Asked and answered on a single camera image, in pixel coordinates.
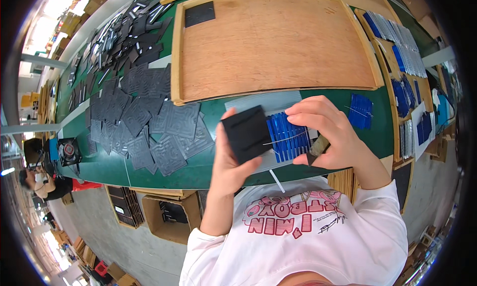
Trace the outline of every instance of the red stool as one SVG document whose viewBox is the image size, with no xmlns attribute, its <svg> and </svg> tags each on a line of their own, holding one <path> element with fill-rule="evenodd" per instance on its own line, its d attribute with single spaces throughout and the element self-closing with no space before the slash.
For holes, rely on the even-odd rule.
<svg viewBox="0 0 477 286">
<path fill-rule="evenodd" d="M 100 263 L 98 263 L 98 265 L 94 268 L 94 270 L 99 273 L 99 275 L 101 277 L 105 277 L 106 276 L 106 273 L 107 273 L 107 270 L 108 270 L 108 267 L 104 264 L 104 261 L 101 260 Z"/>
</svg>

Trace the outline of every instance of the fluorescent light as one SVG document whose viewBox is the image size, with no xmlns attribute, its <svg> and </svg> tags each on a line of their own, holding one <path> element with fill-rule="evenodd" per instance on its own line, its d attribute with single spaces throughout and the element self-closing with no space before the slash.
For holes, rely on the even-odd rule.
<svg viewBox="0 0 477 286">
<path fill-rule="evenodd" d="M 10 168 L 10 169 L 5 169 L 5 170 L 3 170 L 0 175 L 5 176 L 5 175 L 7 175 L 7 174 L 9 174 L 9 173 L 11 173 L 11 172 L 14 172 L 14 171 L 15 171 L 15 168 L 12 167 L 12 168 Z"/>
</svg>

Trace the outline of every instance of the white pillar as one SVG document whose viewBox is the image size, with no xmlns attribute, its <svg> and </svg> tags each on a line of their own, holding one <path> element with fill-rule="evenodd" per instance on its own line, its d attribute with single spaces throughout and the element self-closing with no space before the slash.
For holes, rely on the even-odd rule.
<svg viewBox="0 0 477 286">
<path fill-rule="evenodd" d="M 31 125 L 16 125 L 16 126 L 3 126 L 0 128 L 1 135 L 8 134 L 21 134 L 25 132 L 50 132 L 50 131 L 59 131 L 61 125 L 59 123 L 49 123 L 49 124 L 31 124 Z"/>
<path fill-rule="evenodd" d="M 36 63 L 42 66 L 50 66 L 53 68 L 59 68 L 63 70 L 68 67 L 68 63 L 52 60 L 52 59 L 41 57 L 38 55 L 30 55 L 26 53 L 21 54 L 21 60 L 24 62 Z"/>
</svg>

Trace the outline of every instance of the white wire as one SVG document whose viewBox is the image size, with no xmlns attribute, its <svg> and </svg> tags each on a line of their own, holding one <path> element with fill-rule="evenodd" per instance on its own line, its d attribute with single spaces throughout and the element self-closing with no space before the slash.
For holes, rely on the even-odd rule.
<svg viewBox="0 0 477 286">
<path fill-rule="evenodd" d="M 282 193 L 285 193 L 285 189 L 283 189 L 280 181 L 278 181 L 277 176 L 273 173 L 273 170 L 270 169 L 269 171 L 270 171 L 271 176 L 273 176 L 273 179 L 275 180 L 275 182 L 277 182 L 278 187 L 280 187 L 280 190 L 282 191 Z"/>
<path fill-rule="evenodd" d="M 296 134 L 295 136 L 291 136 L 291 137 L 288 137 L 288 138 L 285 138 L 285 139 L 282 139 L 282 140 L 277 140 L 277 141 L 274 141 L 274 142 L 264 143 L 264 144 L 262 144 L 262 145 L 269 145 L 269 144 L 274 144 L 274 143 L 277 143 L 277 142 L 282 142 L 282 141 L 284 141 L 284 140 L 289 140 L 289 139 L 291 139 L 291 138 L 295 138 L 295 137 L 297 137 L 297 136 L 300 136 L 301 134 L 305 134 L 305 133 L 307 133 L 307 132 L 309 132 L 309 131 L 311 131 L 311 129 L 308 129 L 308 130 L 306 130 L 306 131 L 304 131 L 304 132 L 301 132 L 300 134 Z"/>
<path fill-rule="evenodd" d="M 129 182 L 129 187 L 132 187 L 131 180 L 129 179 L 129 172 L 127 171 L 126 158 L 124 158 L 124 167 L 126 168 L 126 175 L 127 175 L 127 180 Z"/>
</svg>

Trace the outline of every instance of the white t-shirt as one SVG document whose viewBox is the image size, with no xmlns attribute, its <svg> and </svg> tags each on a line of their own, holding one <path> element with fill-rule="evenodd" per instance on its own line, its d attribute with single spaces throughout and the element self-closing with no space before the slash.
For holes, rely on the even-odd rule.
<svg viewBox="0 0 477 286">
<path fill-rule="evenodd" d="M 229 234 L 188 239 L 180 285 L 277 285 L 302 271 L 335 285 L 392 285 L 407 259 L 396 183 L 348 197 L 314 177 L 248 187 Z"/>
</svg>

